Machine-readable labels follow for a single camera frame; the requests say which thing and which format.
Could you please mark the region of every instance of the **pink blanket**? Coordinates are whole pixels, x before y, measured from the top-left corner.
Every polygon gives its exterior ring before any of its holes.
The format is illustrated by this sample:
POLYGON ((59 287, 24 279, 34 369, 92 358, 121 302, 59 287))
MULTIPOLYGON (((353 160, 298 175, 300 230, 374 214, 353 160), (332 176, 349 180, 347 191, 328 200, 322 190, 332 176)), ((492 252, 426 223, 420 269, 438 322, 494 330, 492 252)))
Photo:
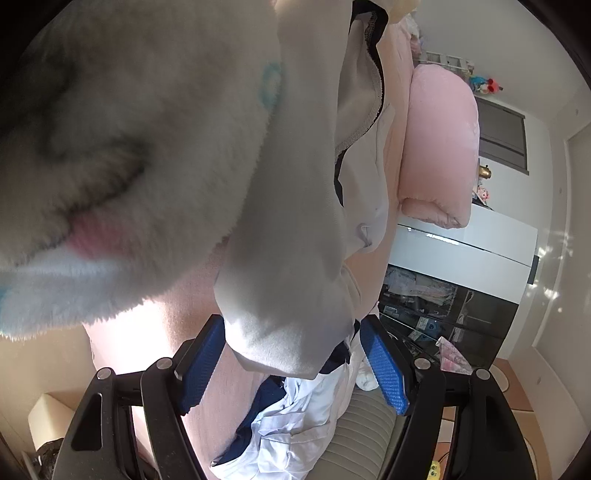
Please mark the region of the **pink blanket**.
MULTIPOLYGON (((398 170, 406 129, 408 92, 413 70, 408 34, 398 25, 388 27, 378 44, 385 74, 385 94, 396 116, 384 150, 384 167, 390 193, 386 237, 368 254, 347 260, 362 295, 359 318, 367 315, 378 299, 394 240, 398 200, 398 170)), ((95 367, 112 367, 117 373, 143 370, 162 356, 171 356, 181 343, 195 337, 212 313, 219 313, 213 284, 222 263, 223 245, 165 295, 154 302, 120 314, 115 320, 87 326, 95 367)), ((233 440, 236 427, 246 415, 264 376, 246 372, 226 347, 199 406, 184 422, 196 455, 206 466, 233 440)), ((134 411, 138 441, 149 445, 143 411, 134 411)), ((205 468, 207 477, 215 479, 205 468)))
POLYGON ((404 215, 442 228, 470 220, 480 130, 470 87, 439 65, 413 74, 398 198, 404 215))

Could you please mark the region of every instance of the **pink cushion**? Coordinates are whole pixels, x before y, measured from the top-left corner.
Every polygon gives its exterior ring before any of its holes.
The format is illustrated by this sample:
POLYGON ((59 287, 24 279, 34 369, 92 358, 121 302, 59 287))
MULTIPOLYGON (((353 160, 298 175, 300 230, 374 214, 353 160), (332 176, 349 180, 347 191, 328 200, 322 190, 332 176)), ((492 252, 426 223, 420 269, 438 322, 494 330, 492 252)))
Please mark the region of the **pink cushion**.
POLYGON ((419 65, 410 87, 398 186, 404 215, 443 228, 468 224, 479 137, 470 87, 438 65, 419 65))

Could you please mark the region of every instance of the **white fabric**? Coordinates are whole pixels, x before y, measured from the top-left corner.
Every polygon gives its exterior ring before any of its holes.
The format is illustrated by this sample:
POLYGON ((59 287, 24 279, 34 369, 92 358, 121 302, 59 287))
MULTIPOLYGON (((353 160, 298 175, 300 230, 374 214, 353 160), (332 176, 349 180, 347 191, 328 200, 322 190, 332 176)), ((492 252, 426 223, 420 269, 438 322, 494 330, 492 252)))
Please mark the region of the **white fabric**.
POLYGON ((203 261, 238 221, 281 79, 268 0, 72 2, 24 58, 0 90, 13 338, 110 318, 203 261))
MULTIPOLYGON (((345 0, 278 0, 275 9, 282 57, 280 98, 215 294, 227 342, 244 368, 314 378, 353 328, 359 290, 343 262, 356 248, 366 247, 367 242, 359 241, 358 227, 385 221, 388 199, 375 153, 383 151, 389 123, 376 127, 379 142, 368 140, 357 154, 345 155, 343 163, 351 162, 351 168, 345 167, 341 180, 347 194, 353 191, 349 186, 358 183, 360 202, 344 199, 343 209, 334 188, 335 160, 338 145, 349 143, 359 128, 339 121, 337 112, 355 112, 361 127, 368 112, 374 112, 370 120, 375 119, 375 104, 382 96, 381 85, 377 92, 376 82, 369 81, 375 65, 367 49, 360 48, 361 21, 354 22, 349 36, 352 3, 345 0), (353 42, 349 47, 348 40, 353 42), (346 83, 342 72, 368 78, 346 83), (352 83, 362 90, 344 88, 352 83), (355 156, 367 161, 375 174, 347 180, 347 175, 363 171, 353 162, 355 156), (366 196, 367 189, 381 195, 366 196), (364 203, 367 198, 372 201, 364 203), (377 198, 382 202, 378 215, 377 198), (348 210, 357 205, 359 210, 348 210), (371 208, 363 213, 362 205, 371 208), (354 246, 349 247, 349 239, 354 246)), ((372 246, 379 243, 384 227, 375 230, 372 246)))
POLYGON ((384 145, 394 120, 394 107, 385 105, 369 131, 343 159, 340 183, 346 219, 347 257, 374 251, 386 234, 388 186, 384 174, 384 145))
POLYGON ((260 412, 251 442, 240 457, 211 471, 221 480, 301 480, 312 470, 347 409, 363 349, 359 336, 351 360, 314 380, 286 378, 285 397, 260 412))
POLYGON ((361 360, 361 364, 359 365, 359 371, 357 372, 355 384, 361 390, 365 390, 366 392, 375 390, 379 387, 378 380, 375 378, 374 371, 372 370, 369 360, 366 356, 363 357, 363 360, 361 360))

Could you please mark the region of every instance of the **white wall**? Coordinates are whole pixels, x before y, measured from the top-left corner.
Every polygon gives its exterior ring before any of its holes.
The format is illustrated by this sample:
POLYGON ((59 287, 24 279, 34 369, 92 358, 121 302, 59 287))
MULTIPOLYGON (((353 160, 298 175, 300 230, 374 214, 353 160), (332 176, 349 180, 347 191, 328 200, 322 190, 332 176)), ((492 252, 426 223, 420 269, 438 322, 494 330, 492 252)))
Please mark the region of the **white wall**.
POLYGON ((426 50, 473 60, 497 98, 548 122, 583 84, 559 41, 517 0, 422 0, 426 50))
MULTIPOLYGON (((528 171, 526 175, 514 168, 481 158, 488 164, 492 177, 482 186, 491 194, 488 205, 503 215, 510 216, 538 229, 538 247, 547 250, 553 202, 553 165, 550 134, 544 122, 525 114, 528 171)), ((541 268, 544 259, 540 259, 541 268)), ((509 358, 533 301, 531 287, 527 287, 515 314, 513 324, 499 351, 500 358, 509 358)))
POLYGON ((558 298, 537 348, 591 425, 591 125, 569 141, 572 209, 558 298))
POLYGON ((35 450, 27 417, 41 394, 76 409, 95 372, 81 326, 26 342, 0 338, 0 365, 0 432, 19 458, 35 450))
POLYGON ((591 146, 586 145, 589 140, 584 137, 588 132, 575 139, 575 144, 570 141, 590 122, 591 92, 582 86, 549 123, 554 167, 548 237, 551 250, 538 272, 538 288, 533 291, 529 315, 509 358, 536 412, 554 478, 577 453, 591 426, 591 332, 584 311, 589 284, 585 269, 590 264, 586 245, 591 238, 586 226, 591 195, 583 178, 588 172, 586 153, 591 146), (574 232, 578 232, 576 241, 574 232), (574 263, 569 255, 571 249, 573 258, 575 251, 579 253, 574 263), (549 290, 558 294, 553 301, 544 294, 549 290))
POLYGON ((535 348, 529 347, 512 356, 511 366, 540 425, 552 478, 559 479, 579 451, 589 429, 564 384, 535 348))

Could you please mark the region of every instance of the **white cloth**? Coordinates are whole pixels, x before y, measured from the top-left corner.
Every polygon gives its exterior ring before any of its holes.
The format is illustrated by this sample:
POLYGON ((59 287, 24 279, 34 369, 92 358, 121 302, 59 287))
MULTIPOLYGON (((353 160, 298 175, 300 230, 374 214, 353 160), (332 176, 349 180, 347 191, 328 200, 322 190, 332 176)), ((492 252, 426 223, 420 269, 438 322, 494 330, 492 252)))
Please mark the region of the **white cloth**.
POLYGON ((359 371, 357 372, 357 379, 355 384, 361 389, 369 392, 379 387, 378 380, 375 378, 374 371, 369 364, 369 360, 366 356, 361 360, 359 365, 359 371))
POLYGON ((250 444, 240 457, 211 471, 221 480, 301 480, 312 470, 349 405, 363 349, 359 336, 351 360, 314 380, 286 378, 285 397, 251 424, 250 444))
POLYGON ((382 203, 378 214, 374 201, 366 203, 365 214, 348 210, 363 205, 353 197, 343 198, 342 208, 334 187, 336 159, 376 120, 382 102, 379 71, 365 45, 375 23, 363 14, 349 31, 352 3, 345 0, 278 0, 275 10, 280 98, 215 295, 227 342, 244 368, 314 378, 353 329, 359 290, 344 260, 368 246, 360 225, 376 230, 372 247, 385 230, 371 226, 387 216, 376 152, 383 151, 392 112, 375 127, 379 141, 365 147, 371 153, 361 145, 355 153, 353 146, 343 160, 343 197, 358 192, 363 199, 360 192, 367 189, 381 192, 374 194, 382 203), (369 182, 345 178, 363 171, 355 158, 375 172, 369 182), (355 245, 348 244, 351 239, 355 245))

